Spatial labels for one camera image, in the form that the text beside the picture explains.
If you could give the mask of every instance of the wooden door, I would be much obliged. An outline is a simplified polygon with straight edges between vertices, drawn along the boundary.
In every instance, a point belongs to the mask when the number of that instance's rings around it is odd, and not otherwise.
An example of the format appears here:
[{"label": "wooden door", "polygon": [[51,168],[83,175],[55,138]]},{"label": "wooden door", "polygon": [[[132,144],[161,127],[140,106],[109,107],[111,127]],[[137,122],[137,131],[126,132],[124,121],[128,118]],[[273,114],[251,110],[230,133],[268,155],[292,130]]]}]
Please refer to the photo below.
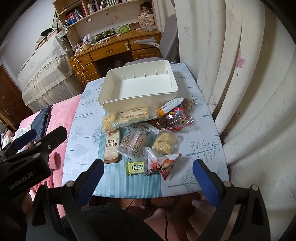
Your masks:
[{"label": "wooden door", "polygon": [[142,59],[142,58],[152,58],[152,57],[159,57],[162,58],[160,50],[156,47],[147,48],[147,49],[140,49],[133,51],[133,59]]},{"label": "wooden door", "polygon": [[22,100],[22,92],[16,87],[3,66],[0,66],[0,111],[18,127],[33,112]]}]

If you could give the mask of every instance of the drawer handle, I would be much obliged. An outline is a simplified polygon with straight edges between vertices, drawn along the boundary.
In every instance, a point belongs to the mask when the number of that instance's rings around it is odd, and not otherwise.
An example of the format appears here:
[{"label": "drawer handle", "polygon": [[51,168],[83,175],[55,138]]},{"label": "drawer handle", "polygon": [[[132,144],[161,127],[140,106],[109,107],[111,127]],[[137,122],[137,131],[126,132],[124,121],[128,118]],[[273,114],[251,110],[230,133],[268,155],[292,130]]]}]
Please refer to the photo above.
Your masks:
[{"label": "drawer handle", "polygon": [[130,48],[128,47],[128,43],[126,43],[126,49],[127,49],[127,50],[130,50]]}]

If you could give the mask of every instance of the wooden floor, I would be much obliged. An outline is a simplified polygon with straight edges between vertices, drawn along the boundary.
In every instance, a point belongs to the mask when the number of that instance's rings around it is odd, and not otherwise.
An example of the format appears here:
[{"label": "wooden floor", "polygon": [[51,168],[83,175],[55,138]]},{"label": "wooden floor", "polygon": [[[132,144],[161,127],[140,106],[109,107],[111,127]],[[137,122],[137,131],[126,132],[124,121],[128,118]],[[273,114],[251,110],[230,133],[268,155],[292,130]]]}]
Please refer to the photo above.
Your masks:
[{"label": "wooden floor", "polygon": [[[173,223],[177,235],[180,241],[188,241],[186,236],[186,231],[190,230],[192,227],[188,221],[188,217],[193,213],[194,208],[191,205],[193,199],[197,198],[199,195],[197,193],[191,193],[186,195],[178,196],[180,200],[172,207],[171,210],[171,222]],[[164,202],[164,198],[153,198],[151,199],[151,209],[156,210],[161,207]],[[95,205],[105,205],[107,202],[112,202],[120,207],[127,207],[132,199],[119,199],[119,198],[106,198],[93,196],[89,202],[90,206]]]}]

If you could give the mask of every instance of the white plastic bin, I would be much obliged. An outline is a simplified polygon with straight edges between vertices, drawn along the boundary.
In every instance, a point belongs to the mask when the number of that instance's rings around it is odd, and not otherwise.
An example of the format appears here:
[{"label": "white plastic bin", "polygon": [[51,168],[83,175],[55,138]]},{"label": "white plastic bin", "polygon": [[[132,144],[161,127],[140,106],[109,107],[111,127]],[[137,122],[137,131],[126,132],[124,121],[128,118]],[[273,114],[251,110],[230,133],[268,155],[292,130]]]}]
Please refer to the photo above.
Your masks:
[{"label": "white plastic bin", "polygon": [[109,70],[98,100],[108,113],[120,113],[140,107],[161,107],[177,94],[169,61],[159,60]]}]

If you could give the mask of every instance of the pink bedsheet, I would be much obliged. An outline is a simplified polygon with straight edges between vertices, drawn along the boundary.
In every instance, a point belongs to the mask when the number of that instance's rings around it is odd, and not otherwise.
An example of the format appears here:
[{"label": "pink bedsheet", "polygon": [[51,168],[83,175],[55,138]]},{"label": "pink bedsheet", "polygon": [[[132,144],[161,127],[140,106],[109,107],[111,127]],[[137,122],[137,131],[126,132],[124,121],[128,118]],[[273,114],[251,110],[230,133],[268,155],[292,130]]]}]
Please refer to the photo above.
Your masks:
[{"label": "pink bedsheet", "polygon": [[[66,147],[67,147],[69,133],[70,133],[73,119],[74,119],[74,115],[76,113],[80,99],[81,99],[81,95],[77,95],[70,99],[56,103],[52,106],[51,118],[50,118],[50,122],[49,122],[46,133],[53,131],[59,126],[65,127],[68,133],[67,139],[54,150],[54,152],[57,152],[60,155],[59,168],[53,171],[54,187],[62,186],[62,175],[63,175]],[[19,128],[27,128],[28,124],[32,123],[38,114],[39,112],[24,119],[21,122]]]}]

